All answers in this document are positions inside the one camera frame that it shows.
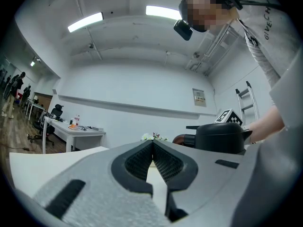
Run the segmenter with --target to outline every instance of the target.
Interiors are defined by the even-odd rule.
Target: ceiling light
[[[146,6],[146,15],[168,17],[175,20],[182,19],[180,12],[178,10],[157,7],[157,6]]]
[[[98,21],[101,21],[103,20],[103,14],[102,13],[96,13],[94,15],[91,15],[91,16],[88,16],[84,19],[81,19],[80,21],[68,26],[68,30],[70,32],[73,32],[79,28],[82,28],[86,25],[90,25],[92,23],[96,23]]]

